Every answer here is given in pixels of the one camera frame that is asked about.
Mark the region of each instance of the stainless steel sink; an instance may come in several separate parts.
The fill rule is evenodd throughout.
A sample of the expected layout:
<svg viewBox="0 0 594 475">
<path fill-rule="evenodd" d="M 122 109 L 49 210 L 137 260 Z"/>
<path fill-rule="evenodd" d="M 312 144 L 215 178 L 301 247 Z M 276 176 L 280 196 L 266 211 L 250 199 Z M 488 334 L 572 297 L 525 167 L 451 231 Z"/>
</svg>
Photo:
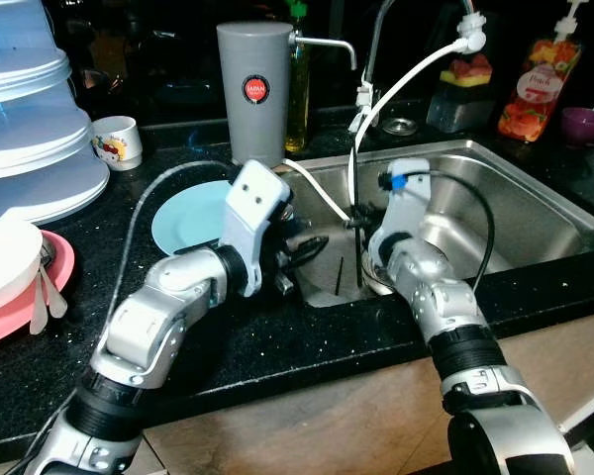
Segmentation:
<svg viewBox="0 0 594 475">
<path fill-rule="evenodd" d="M 473 141 L 451 141 L 359 154 L 359 202 L 387 207 L 388 194 L 378 174 L 396 158 L 421 157 L 431 169 L 448 171 L 477 187 L 488 201 L 496 225 L 495 245 L 487 273 L 518 268 L 594 250 L 594 217 L 539 181 Z M 347 156 L 301 161 L 344 209 Z M 328 246 L 297 274 L 311 305 L 328 307 L 373 297 L 372 288 L 356 286 L 354 232 L 345 230 L 306 180 L 295 172 L 282 177 L 294 192 L 297 216 L 310 227 L 297 240 L 325 235 Z M 486 220 L 481 206 L 461 185 L 432 178 L 432 199 L 421 225 L 424 240 L 446 255 L 460 278 L 472 277 L 486 245 Z M 377 292 L 385 289 L 374 286 Z"/>
</svg>

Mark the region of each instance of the speckled black countertop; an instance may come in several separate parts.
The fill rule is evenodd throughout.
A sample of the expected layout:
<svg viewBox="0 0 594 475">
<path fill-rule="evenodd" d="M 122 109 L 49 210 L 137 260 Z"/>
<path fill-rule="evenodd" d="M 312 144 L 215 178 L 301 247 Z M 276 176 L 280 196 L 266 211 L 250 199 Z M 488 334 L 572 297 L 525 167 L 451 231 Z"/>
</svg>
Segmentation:
<svg viewBox="0 0 594 475">
<path fill-rule="evenodd" d="M 293 158 L 347 153 L 347 112 L 331 111 L 308 150 Z M 189 160 L 228 161 L 224 121 L 143 130 L 144 163 L 112 173 L 103 195 L 84 210 L 42 226 L 67 238 L 76 267 L 62 292 L 68 315 L 38 336 L 23 328 L 0 341 L 0 461 L 24 447 L 72 389 L 98 340 L 135 203 L 163 170 Z M 554 138 L 533 144 L 493 133 L 445 135 L 428 127 L 411 138 L 375 132 L 362 150 L 472 138 L 594 215 L 594 148 L 570 150 Z M 219 167 L 193 168 L 163 184 L 139 219 L 122 298 L 163 257 L 149 225 L 170 196 L 223 177 Z M 486 276 L 480 308 L 499 336 L 532 331 L 594 314 L 594 252 Z M 194 326 L 165 386 L 149 395 L 148 423 L 158 425 L 323 381 L 426 356 L 404 301 L 395 297 L 314 309 L 298 297 L 262 295 L 211 311 Z"/>
</svg>

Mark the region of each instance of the pink plate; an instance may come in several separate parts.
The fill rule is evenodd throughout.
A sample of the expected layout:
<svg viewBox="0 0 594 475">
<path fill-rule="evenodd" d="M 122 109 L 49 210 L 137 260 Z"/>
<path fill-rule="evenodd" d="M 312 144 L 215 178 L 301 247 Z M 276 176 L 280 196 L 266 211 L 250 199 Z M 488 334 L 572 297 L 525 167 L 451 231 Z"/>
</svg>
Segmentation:
<svg viewBox="0 0 594 475">
<path fill-rule="evenodd" d="M 63 237 L 49 231 L 42 231 L 42 233 L 55 246 L 55 260 L 50 265 L 48 274 L 55 287 L 61 290 L 72 273 L 75 265 L 75 253 L 68 241 Z M 31 285 L 15 300 L 4 307 L 0 307 L 0 338 L 4 338 L 7 334 L 14 332 L 31 320 L 35 294 L 34 279 Z"/>
</svg>

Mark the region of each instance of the gray water filter canister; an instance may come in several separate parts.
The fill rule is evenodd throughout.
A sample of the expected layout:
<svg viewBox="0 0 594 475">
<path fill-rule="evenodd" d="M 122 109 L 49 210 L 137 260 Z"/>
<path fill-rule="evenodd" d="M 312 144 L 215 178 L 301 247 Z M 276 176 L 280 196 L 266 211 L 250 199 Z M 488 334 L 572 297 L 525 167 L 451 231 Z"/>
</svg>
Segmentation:
<svg viewBox="0 0 594 475">
<path fill-rule="evenodd" d="M 284 157 L 292 26 L 234 22 L 217 30 L 233 159 L 276 166 Z"/>
</svg>

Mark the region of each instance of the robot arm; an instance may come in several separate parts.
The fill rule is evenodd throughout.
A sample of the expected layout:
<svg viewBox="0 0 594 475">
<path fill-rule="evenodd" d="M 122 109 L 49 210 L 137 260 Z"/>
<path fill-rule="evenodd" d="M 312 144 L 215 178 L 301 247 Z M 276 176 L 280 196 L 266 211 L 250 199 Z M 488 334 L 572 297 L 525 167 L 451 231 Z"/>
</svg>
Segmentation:
<svg viewBox="0 0 594 475">
<path fill-rule="evenodd" d="M 470 286 L 455 278 L 438 249 L 414 237 L 422 215 L 418 208 L 405 214 L 401 206 L 405 185 L 396 181 L 404 182 L 398 178 L 404 168 L 418 169 L 418 163 L 390 165 L 389 206 L 369 255 L 386 267 L 409 303 L 440 374 L 443 406 L 453 416 L 448 441 L 456 468 L 462 474 L 573 474 L 567 443 L 519 371 L 506 363 Z M 422 208 L 418 196 L 412 189 L 407 201 Z"/>
<path fill-rule="evenodd" d="M 272 171 L 256 161 L 245 165 L 227 197 L 217 249 L 161 260 L 116 309 L 27 475 L 108 475 L 130 465 L 141 441 L 142 394 L 162 386 L 186 332 L 211 308 L 231 293 L 259 290 L 261 238 L 289 198 Z"/>
</svg>

